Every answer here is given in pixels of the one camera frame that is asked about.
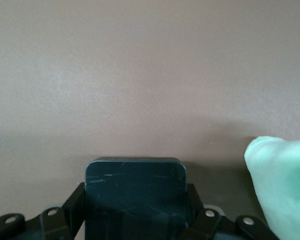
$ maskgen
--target light green cloth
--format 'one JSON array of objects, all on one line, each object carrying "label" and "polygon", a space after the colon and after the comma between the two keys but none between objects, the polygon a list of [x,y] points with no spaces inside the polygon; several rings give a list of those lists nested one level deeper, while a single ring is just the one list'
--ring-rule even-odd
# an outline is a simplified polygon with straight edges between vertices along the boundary
[{"label": "light green cloth", "polygon": [[300,240],[300,141],[261,136],[244,158],[271,230],[281,240]]}]

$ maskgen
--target screw hole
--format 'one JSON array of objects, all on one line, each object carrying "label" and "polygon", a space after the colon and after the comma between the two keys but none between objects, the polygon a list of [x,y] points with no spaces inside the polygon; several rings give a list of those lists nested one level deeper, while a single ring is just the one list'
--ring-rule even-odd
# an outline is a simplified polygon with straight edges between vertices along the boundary
[{"label": "screw hole", "polygon": [[57,209],[52,209],[52,210],[48,211],[48,216],[55,215],[57,213],[57,211],[58,211]]},{"label": "screw hole", "polygon": [[13,223],[15,220],[17,220],[17,218],[16,218],[15,216],[12,216],[12,217],[7,218],[7,219],[4,221],[4,223],[5,223],[5,224],[11,224],[11,223]]},{"label": "screw hole", "polygon": [[245,218],[243,219],[243,222],[244,222],[245,224],[247,224],[247,225],[254,225],[254,224],[255,224],[255,222],[254,222],[250,217],[245,217]]},{"label": "screw hole", "polygon": [[215,216],[214,211],[207,210],[205,211],[205,215],[208,216],[209,218],[213,218]]}]

